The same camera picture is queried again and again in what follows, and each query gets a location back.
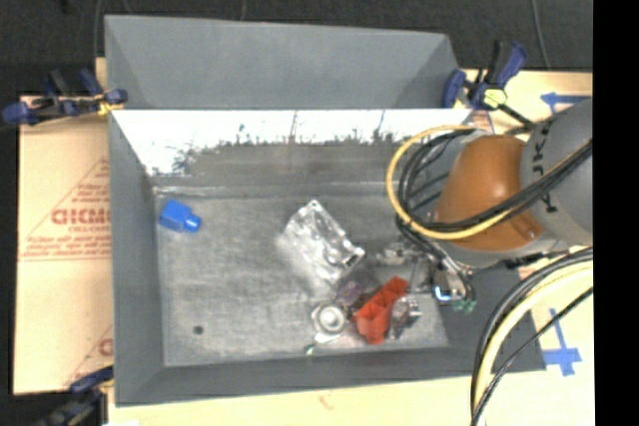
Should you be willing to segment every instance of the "gray bin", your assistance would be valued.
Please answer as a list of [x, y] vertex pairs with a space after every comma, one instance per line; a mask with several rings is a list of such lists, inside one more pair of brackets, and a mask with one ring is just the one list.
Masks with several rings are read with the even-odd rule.
[[[383, 190], [397, 143], [467, 115], [437, 109], [456, 66], [445, 36], [109, 16], [106, 38], [109, 85], [130, 94], [110, 119], [118, 404], [469, 373], [516, 275], [479, 278], [469, 315], [423, 297], [395, 344], [307, 356], [325, 290], [274, 245], [311, 199], [368, 253], [397, 239]], [[190, 204], [200, 231], [158, 226], [167, 198]], [[375, 268], [380, 281], [407, 270]]]

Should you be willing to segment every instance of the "red plastic piece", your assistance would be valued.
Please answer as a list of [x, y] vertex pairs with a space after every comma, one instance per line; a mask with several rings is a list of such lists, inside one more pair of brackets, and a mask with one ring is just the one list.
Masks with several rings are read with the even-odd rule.
[[383, 342], [390, 327], [390, 312], [398, 298], [406, 295], [408, 282], [399, 277], [389, 280], [361, 309], [353, 315], [357, 331], [368, 344]]

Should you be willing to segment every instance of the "blue block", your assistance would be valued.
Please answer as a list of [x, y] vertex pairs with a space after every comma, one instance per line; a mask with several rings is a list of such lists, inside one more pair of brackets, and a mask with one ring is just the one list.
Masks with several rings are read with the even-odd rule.
[[169, 200], [160, 213], [159, 222], [160, 225], [177, 232], [195, 232], [200, 228], [202, 219], [191, 213], [191, 208], [188, 206]]

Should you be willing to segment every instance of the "clamp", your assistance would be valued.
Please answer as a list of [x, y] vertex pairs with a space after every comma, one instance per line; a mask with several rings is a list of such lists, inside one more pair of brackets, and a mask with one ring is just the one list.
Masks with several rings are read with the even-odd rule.
[[122, 106], [129, 99], [123, 89], [104, 91], [95, 75], [87, 68], [78, 73], [84, 88], [78, 95], [69, 88], [59, 70], [53, 70], [44, 81], [44, 94], [30, 103], [16, 102], [2, 109], [2, 118], [9, 125], [37, 125], [44, 121], [107, 112]]
[[490, 67], [483, 73], [479, 70], [474, 82], [466, 79], [460, 69], [452, 71], [444, 85], [441, 107], [452, 108], [457, 101], [473, 110], [500, 110], [517, 120], [526, 129], [534, 128], [534, 123], [506, 105], [508, 96], [504, 91], [506, 85], [523, 68], [528, 55], [521, 45], [511, 42], [508, 48], [501, 41], [495, 44]]
[[69, 392], [74, 398], [31, 426], [78, 426], [97, 409], [102, 420], [106, 416], [106, 394], [102, 387], [113, 378], [113, 366], [107, 366], [72, 383]]

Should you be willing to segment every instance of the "yellow cable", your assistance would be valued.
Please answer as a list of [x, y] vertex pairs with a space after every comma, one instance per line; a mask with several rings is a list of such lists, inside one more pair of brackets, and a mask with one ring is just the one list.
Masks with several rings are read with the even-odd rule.
[[542, 280], [538, 286], [533, 288], [526, 297], [504, 317], [486, 346], [481, 365], [477, 372], [477, 385], [473, 396], [473, 404], [475, 407], [479, 404], [484, 390], [490, 383], [492, 366], [497, 358], [501, 345], [524, 314], [558, 288], [584, 277], [590, 276], [592, 278], [594, 268], [592, 261], [575, 264], [575, 268], [571, 268], [572, 271], [562, 273], [562, 275], [558, 277], [556, 275], [546, 277], [546, 279]]
[[[435, 238], [435, 239], [460, 239], [460, 238], [466, 238], [468, 236], [472, 236], [474, 234], [477, 234], [479, 232], [482, 232], [483, 230], [488, 229], [489, 227], [491, 227], [492, 225], [495, 225], [496, 223], [499, 223], [500, 220], [502, 220], [504, 217], [508, 216], [509, 214], [511, 214], [513, 212], [514, 209], [509, 209], [506, 210], [502, 213], [499, 213], [495, 216], [490, 216], [489, 218], [487, 218], [486, 220], [483, 220], [479, 223], [477, 223], [476, 225], [472, 226], [472, 227], [467, 227], [464, 229], [460, 229], [460, 230], [455, 230], [455, 231], [438, 231], [438, 230], [434, 230], [434, 229], [429, 229], [428, 227], [425, 227], [424, 225], [421, 225], [415, 218], [413, 218], [412, 216], [410, 216], [410, 214], [408, 214], [406, 212], [406, 210], [404, 208], [401, 207], [401, 204], [399, 203], [399, 199], [397, 198], [397, 195], [395, 194], [394, 191], [394, 187], [392, 185], [392, 177], [394, 175], [395, 172], [395, 168], [397, 167], [397, 163], [399, 162], [399, 159], [401, 159], [401, 157], [403, 157], [403, 155], [408, 151], [408, 149], [417, 141], [420, 141], [421, 139], [424, 139], [434, 133], [437, 132], [461, 132], [461, 131], [469, 131], [469, 130], [473, 130], [472, 127], [468, 127], [468, 126], [464, 126], [464, 125], [444, 125], [444, 126], [440, 126], [440, 127], [436, 127], [436, 128], [430, 128], [428, 130], [424, 130], [423, 132], [418, 133], [417, 135], [411, 137], [410, 139], [408, 139], [405, 143], [403, 143], [399, 149], [395, 152], [395, 154], [392, 156], [392, 159], [390, 159], [390, 164], [388, 165], [388, 169], [386, 171], [386, 193], [388, 194], [388, 199], [390, 200], [390, 203], [392, 205], [392, 208], [395, 210], [395, 212], [397, 213], [397, 215], [404, 221], [404, 223], [408, 226], [408, 228], [423, 234], [424, 236], [429, 236], [431, 238]], [[582, 148], [584, 148], [588, 143], [583, 144], [580, 148], [578, 148], [576, 152], [580, 151]], [[561, 166], [562, 164], [564, 164], [568, 159], [570, 158], [570, 156], [566, 157], [565, 159], [563, 159], [561, 162], [558, 162], [556, 165], [554, 165], [549, 171], [548, 174], [553, 172], [555, 169], [557, 169], [559, 166]], [[532, 184], [530, 184], [530, 187], [533, 187], [539, 180], [536, 180], [535, 182], [533, 182]]]

